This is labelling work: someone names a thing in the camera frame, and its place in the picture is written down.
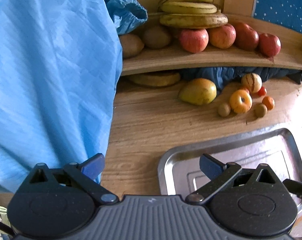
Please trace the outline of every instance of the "potato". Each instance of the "potato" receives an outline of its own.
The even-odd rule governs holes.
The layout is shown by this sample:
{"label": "potato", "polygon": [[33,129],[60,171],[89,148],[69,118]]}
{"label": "potato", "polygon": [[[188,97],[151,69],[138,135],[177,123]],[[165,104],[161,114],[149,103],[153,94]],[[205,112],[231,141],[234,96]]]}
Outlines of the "potato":
{"label": "potato", "polygon": [[144,48],[143,42],[135,34],[125,34],[119,36],[119,39],[123,49],[123,58],[134,57]]}
{"label": "potato", "polygon": [[170,44],[172,37],[165,27],[154,26],[144,32],[142,40],[150,49],[161,49]]}

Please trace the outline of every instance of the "kiwi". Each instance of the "kiwi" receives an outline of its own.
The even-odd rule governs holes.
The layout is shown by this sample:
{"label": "kiwi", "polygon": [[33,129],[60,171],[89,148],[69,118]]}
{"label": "kiwi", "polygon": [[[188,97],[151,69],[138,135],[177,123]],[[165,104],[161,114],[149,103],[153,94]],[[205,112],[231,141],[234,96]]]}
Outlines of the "kiwi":
{"label": "kiwi", "polygon": [[255,107],[255,113],[258,118],[264,117],[267,114],[267,111],[268,111],[268,109],[267,109],[266,105],[263,103],[259,103]]}
{"label": "kiwi", "polygon": [[222,117],[227,117],[230,114],[231,107],[228,103],[222,103],[218,107],[218,114]]}
{"label": "kiwi", "polygon": [[150,49],[161,49],[170,44],[172,36],[165,27],[154,26],[144,32],[142,40]]}

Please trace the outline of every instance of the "blue plastic bag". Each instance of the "blue plastic bag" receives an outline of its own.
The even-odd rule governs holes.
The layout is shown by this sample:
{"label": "blue plastic bag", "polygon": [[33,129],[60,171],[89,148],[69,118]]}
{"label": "blue plastic bag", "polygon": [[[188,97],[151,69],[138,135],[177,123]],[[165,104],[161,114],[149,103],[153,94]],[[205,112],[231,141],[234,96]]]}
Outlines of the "blue plastic bag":
{"label": "blue plastic bag", "polygon": [[148,19],[146,9],[137,0],[105,0],[118,35],[127,34]]}
{"label": "blue plastic bag", "polygon": [[0,0],[0,192],[105,155],[121,68],[104,0]]}

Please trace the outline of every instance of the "wooden countertop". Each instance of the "wooden countertop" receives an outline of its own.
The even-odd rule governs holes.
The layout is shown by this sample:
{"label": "wooden countertop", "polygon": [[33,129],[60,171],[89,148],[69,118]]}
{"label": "wooden countertop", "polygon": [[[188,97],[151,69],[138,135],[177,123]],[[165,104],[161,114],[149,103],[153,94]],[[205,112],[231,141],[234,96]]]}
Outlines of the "wooden countertop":
{"label": "wooden countertop", "polygon": [[269,80],[264,86],[275,108],[256,120],[251,109],[223,119],[217,114],[221,102],[240,87],[229,84],[211,104],[192,106],[177,99],[183,82],[161,88],[143,88],[124,78],[119,81],[114,116],[102,173],[102,185],[123,194],[159,194],[157,166],[170,148],[252,131],[277,123],[302,130],[302,85],[289,79]]}

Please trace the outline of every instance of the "black cable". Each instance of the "black cable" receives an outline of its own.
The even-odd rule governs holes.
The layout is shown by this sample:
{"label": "black cable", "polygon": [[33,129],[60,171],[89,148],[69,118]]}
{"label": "black cable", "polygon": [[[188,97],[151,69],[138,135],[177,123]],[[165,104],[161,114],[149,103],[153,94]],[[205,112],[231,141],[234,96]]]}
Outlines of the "black cable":
{"label": "black cable", "polygon": [[9,226],[3,224],[2,222],[0,222],[0,231],[3,231],[3,232],[5,232],[6,234],[11,235],[11,236],[14,236],[14,235],[15,235],[13,229],[10,228]]}

